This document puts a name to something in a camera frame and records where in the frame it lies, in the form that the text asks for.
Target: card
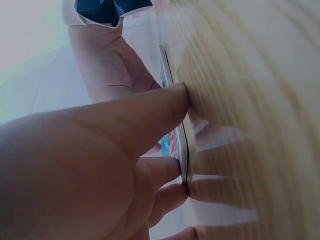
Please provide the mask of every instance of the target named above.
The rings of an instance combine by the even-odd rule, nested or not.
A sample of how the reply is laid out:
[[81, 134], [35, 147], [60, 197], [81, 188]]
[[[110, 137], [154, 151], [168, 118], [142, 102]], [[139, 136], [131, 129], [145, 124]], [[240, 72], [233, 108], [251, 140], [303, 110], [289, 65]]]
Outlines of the card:
[[[161, 54], [161, 80], [163, 87], [173, 84], [165, 46], [160, 45]], [[174, 157], [179, 160], [181, 166], [181, 177], [178, 181], [187, 184], [187, 166], [188, 166], [188, 145], [184, 126], [181, 123], [174, 130], [166, 134], [161, 139], [161, 151], [165, 157]]]

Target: wood grain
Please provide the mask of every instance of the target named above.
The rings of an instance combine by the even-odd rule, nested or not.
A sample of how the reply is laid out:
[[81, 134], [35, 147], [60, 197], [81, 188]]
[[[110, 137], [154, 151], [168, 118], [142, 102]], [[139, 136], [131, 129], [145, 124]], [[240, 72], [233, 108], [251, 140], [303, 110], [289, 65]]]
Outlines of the wood grain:
[[162, 3], [173, 79], [209, 125], [184, 121], [186, 223], [200, 239], [320, 239], [320, 2]]

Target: hand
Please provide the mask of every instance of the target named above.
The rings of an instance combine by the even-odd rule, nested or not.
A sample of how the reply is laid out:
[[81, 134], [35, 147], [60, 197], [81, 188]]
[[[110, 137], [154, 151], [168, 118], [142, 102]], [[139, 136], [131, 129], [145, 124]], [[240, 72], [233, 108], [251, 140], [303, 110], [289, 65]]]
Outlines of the hand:
[[[187, 192], [159, 189], [180, 175], [176, 159], [140, 156], [183, 120], [188, 102], [179, 84], [2, 125], [1, 239], [149, 239]], [[195, 240], [194, 229], [168, 238], [179, 239]]]
[[94, 103], [158, 89], [137, 53], [123, 39], [123, 25], [69, 26], [69, 38], [81, 76]]

